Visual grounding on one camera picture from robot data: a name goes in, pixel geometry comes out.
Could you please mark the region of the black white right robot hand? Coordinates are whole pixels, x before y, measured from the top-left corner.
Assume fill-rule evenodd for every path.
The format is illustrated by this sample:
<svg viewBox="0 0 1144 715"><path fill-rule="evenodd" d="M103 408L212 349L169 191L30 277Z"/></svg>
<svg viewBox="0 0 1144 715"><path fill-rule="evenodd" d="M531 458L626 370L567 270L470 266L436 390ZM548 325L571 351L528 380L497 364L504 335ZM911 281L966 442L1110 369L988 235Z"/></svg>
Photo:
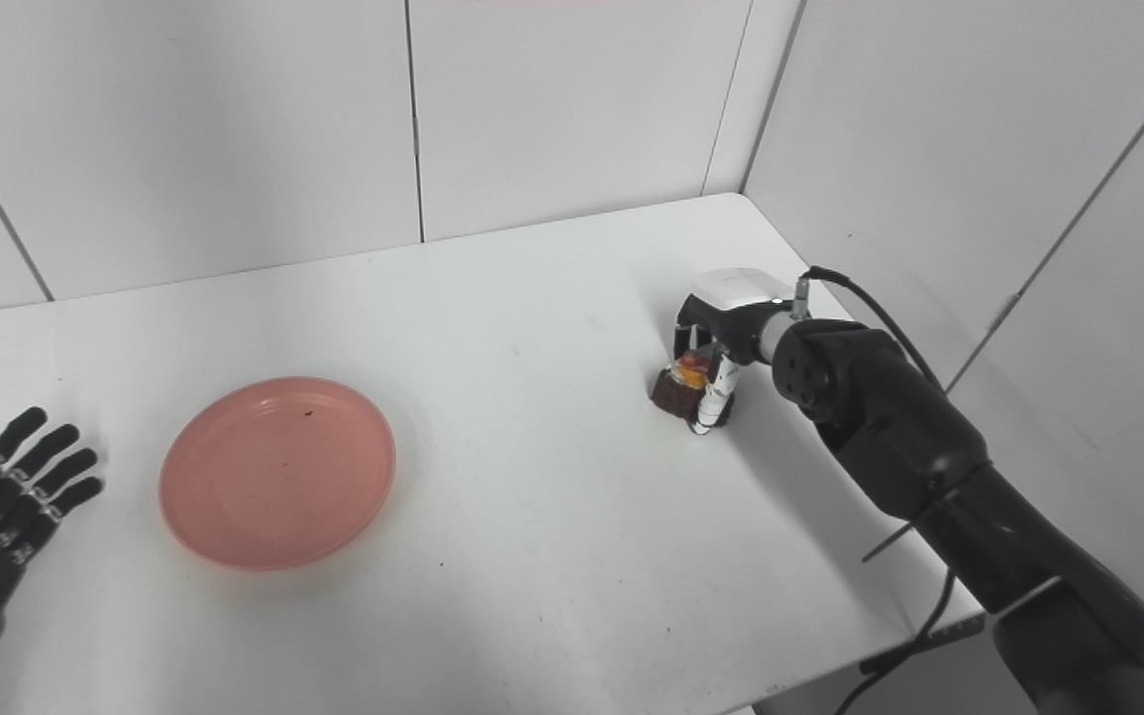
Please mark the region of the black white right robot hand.
<svg viewBox="0 0 1144 715"><path fill-rule="evenodd" d="M793 321L794 288L758 268L696 276L673 326L672 370L704 371L702 395L685 418L696 435L725 426L740 372L772 362Z"/></svg>

